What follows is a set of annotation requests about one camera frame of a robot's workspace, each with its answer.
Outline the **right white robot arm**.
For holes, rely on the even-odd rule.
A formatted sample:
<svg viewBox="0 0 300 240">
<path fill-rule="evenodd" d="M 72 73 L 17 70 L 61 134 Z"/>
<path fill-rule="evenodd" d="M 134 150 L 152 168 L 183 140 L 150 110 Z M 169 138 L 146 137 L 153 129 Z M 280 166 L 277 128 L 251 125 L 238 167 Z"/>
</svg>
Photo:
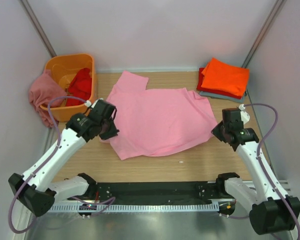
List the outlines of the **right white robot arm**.
<svg viewBox="0 0 300 240">
<path fill-rule="evenodd" d="M 290 196 L 276 178 L 262 152 L 263 139 L 245 124 L 250 120 L 246 105 L 222 110 L 221 122 L 211 133 L 229 144 L 243 160 L 254 188 L 249 188 L 234 172 L 219 174 L 218 190 L 234 197 L 247 211 L 253 230 L 258 235 L 274 234 L 297 229 L 300 239 L 300 200 Z"/>
</svg>

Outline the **pink t-shirt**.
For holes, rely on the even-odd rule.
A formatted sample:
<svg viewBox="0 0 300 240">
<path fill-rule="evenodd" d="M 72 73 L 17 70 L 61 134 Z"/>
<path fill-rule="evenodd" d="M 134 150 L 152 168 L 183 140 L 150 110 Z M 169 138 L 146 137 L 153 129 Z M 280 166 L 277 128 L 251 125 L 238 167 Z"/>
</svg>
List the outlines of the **pink t-shirt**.
<svg viewBox="0 0 300 240">
<path fill-rule="evenodd" d="M 107 97 L 118 135 L 107 140 L 121 160 L 163 157 L 207 142 L 217 126 L 206 97 L 186 88 L 147 89 L 149 78 L 123 71 Z"/>
</svg>

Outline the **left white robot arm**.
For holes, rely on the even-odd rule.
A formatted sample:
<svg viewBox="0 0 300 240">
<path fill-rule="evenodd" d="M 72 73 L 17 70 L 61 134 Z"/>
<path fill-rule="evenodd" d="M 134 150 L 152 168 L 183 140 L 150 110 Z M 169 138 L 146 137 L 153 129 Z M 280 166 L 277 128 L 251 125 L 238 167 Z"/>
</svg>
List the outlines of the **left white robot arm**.
<svg viewBox="0 0 300 240">
<path fill-rule="evenodd" d="M 95 137 L 108 140 L 118 135 L 114 119 L 117 108 L 96 100 L 89 113 L 76 113 L 66 123 L 57 141 L 23 174 L 14 173 L 8 183 L 17 199 L 36 217 L 47 213 L 54 203 L 66 199 L 87 200 L 97 193 L 96 181 L 85 173 L 60 182 L 52 182 L 65 163 Z"/>
</svg>

